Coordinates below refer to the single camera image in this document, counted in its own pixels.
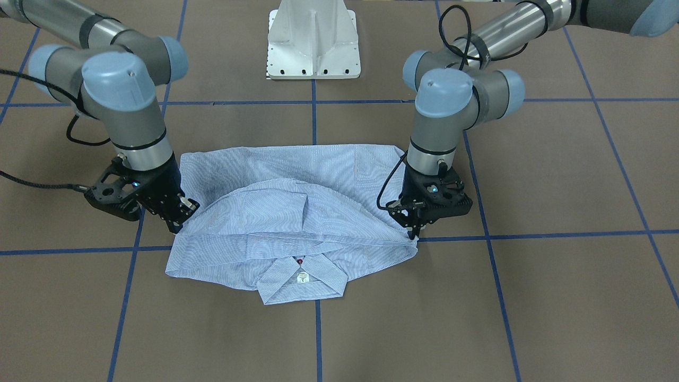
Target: blue striped shirt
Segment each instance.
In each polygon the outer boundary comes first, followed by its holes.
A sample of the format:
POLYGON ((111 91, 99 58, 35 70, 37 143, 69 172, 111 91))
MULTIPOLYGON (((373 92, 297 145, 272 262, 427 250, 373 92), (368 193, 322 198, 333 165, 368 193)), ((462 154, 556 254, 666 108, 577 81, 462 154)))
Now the blue striped shirt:
MULTIPOLYGON (((203 207, 175 237, 166 273, 258 290, 267 305, 342 296, 348 281, 417 253, 375 205, 401 154, 318 145, 182 155, 182 188, 203 207)), ((385 201, 402 179, 401 168, 385 201)))

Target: floor tile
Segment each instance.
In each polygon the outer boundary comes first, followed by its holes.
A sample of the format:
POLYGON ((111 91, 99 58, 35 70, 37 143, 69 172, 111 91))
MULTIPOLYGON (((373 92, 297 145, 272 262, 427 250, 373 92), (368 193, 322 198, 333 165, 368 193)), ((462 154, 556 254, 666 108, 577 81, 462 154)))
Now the floor tile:
POLYGON ((679 27, 652 39, 568 27, 598 98, 679 97, 679 27))
POLYGON ((114 381, 315 381, 314 302, 264 306, 257 292, 164 274, 137 258, 114 381))
MULTIPOLYGON (((35 27, 0 18, 0 69, 18 71, 28 50, 35 27)), ((0 75, 0 103, 5 103, 14 85, 14 77, 0 75)))
POLYGON ((130 255, 0 256, 0 380, 105 381, 130 255))
POLYGON ((514 380, 485 241, 419 248, 321 302, 324 381, 514 380))
MULTIPOLYGON (((168 106, 165 120, 179 159, 185 152, 312 142, 311 105, 168 106)), ((170 245, 173 240, 160 219, 145 220, 142 245, 170 245)))
POLYGON ((516 57, 491 63, 488 70, 511 69, 526 85, 527 99, 590 98, 575 56, 562 31, 531 41, 516 57))
POLYGON ((675 290, 677 290, 679 288, 679 234, 654 235, 653 239, 658 246, 658 251, 660 251, 660 256, 663 258, 672 284, 675 290))
POLYGON ((356 12, 361 76, 318 80, 318 99, 415 99, 403 83, 403 63, 416 50, 442 46, 435 4, 400 1, 384 7, 375 1, 346 1, 346 6, 356 12))
POLYGON ((648 237, 493 242, 525 382, 673 381, 679 316, 648 237))
POLYGON ((679 103, 601 102, 600 107, 650 229, 678 229, 679 103))
MULTIPOLYGON (((2 171, 43 184, 92 185, 115 156, 111 144, 86 147, 66 140, 66 107, 11 107, 0 140, 2 171)), ((73 135, 100 141, 100 122, 82 118, 73 135)), ((0 179, 0 249, 129 247, 138 224, 92 208, 82 194, 39 190, 0 179)))
MULTIPOLYGON (((171 36, 177 37, 179 21, 181 19, 181 1, 173 1, 163 6, 158 6, 152 1, 133 1, 120 3, 117 1, 90 0, 87 6, 104 14, 120 20, 128 27, 135 29, 149 37, 171 36)), ((35 42, 33 50, 47 44, 60 44, 69 46, 59 37, 54 36, 47 30, 41 30, 35 42)), ((156 92, 158 99, 163 100, 165 86, 158 86, 156 92)), ((13 103, 52 103, 56 102, 52 97, 40 91, 34 84, 22 80, 17 87, 13 103)))
POLYGON ((189 73, 172 86, 170 100, 310 100, 309 81, 266 79, 267 19, 279 5, 277 0, 189 2, 181 38, 189 73))
POLYGON ((525 103, 469 141, 491 235, 643 229, 592 103, 525 103))
MULTIPOLYGON (((395 145, 406 150, 415 112, 413 103, 318 105, 318 144, 374 143, 395 145)), ((422 231, 423 237, 483 235, 476 189, 462 138, 453 166, 465 184, 465 192, 475 204, 465 216, 441 219, 430 224, 422 231)))

